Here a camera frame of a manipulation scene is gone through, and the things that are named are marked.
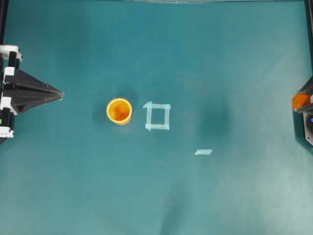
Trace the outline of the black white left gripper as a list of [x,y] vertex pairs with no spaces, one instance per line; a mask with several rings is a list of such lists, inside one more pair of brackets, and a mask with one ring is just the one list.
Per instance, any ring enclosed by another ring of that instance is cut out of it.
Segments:
[[[16,46],[0,47],[0,142],[14,137],[15,116],[63,98],[63,92],[19,69]],[[34,91],[19,90],[25,88]]]

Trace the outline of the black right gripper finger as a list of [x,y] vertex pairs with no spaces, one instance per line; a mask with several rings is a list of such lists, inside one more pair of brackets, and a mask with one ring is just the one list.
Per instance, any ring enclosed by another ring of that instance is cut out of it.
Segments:
[[300,108],[294,109],[297,113],[312,113],[313,112],[313,103],[302,106]]
[[313,94],[313,76],[307,81],[307,83],[297,92],[298,94]]

